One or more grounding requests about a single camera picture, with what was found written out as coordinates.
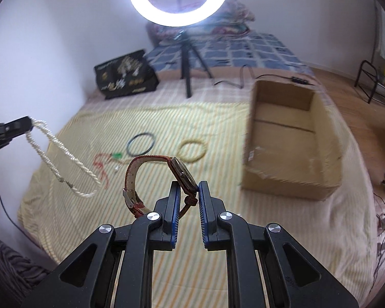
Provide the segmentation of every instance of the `blue checkered bedding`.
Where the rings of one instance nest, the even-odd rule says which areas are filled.
[[[209,67],[249,65],[313,75],[308,66],[271,34],[251,31],[238,38],[192,38],[191,41]],[[147,54],[147,60],[156,72],[180,69],[180,46],[158,46]],[[202,69],[198,59],[191,53],[190,65],[192,69]]]

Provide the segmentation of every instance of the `ring light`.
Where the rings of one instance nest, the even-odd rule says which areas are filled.
[[[225,0],[207,0],[193,11],[186,13],[167,13],[154,7],[148,0],[131,0],[132,5],[144,18],[165,26],[187,26],[200,22],[214,14]]]

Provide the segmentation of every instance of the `brown leather strap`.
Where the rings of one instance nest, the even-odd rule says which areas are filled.
[[[196,198],[196,193],[194,195],[190,195],[188,193],[188,189],[183,183],[181,179],[178,178],[177,172],[173,167],[173,163],[171,162],[171,158],[169,156],[163,156],[163,155],[142,155],[135,157],[130,164],[128,165],[127,172],[126,172],[126,180],[124,183],[124,191],[123,195],[126,201],[126,205],[131,213],[134,214],[136,218],[143,216],[144,214],[147,214],[151,212],[150,209],[145,207],[143,201],[138,197],[138,194],[136,192],[136,176],[139,168],[143,163],[146,162],[166,162],[168,164],[168,167],[171,169],[171,172],[173,172],[173,175],[179,182],[181,188],[183,191],[188,194],[185,198],[184,202],[185,205],[183,209],[180,211],[180,218],[189,210],[191,206],[195,206],[198,202],[198,199]]]

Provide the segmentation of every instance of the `cardboard box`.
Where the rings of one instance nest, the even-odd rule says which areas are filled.
[[[339,140],[313,90],[257,81],[247,128],[243,188],[325,200],[341,185]]]

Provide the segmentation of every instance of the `yellow bangle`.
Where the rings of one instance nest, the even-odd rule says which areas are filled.
[[[189,145],[189,144],[202,145],[202,152],[200,154],[198,154],[197,156],[194,156],[194,157],[191,157],[191,158],[182,156],[181,155],[181,149],[185,145]],[[178,149],[177,149],[177,157],[181,161],[183,161],[184,163],[195,163],[198,160],[202,159],[205,156],[206,153],[207,153],[207,145],[206,145],[206,143],[203,140],[200,140],[200,139],[187,139],[187,140],[183,140],[183,141],[181,141],[181,143],[179,144]]]

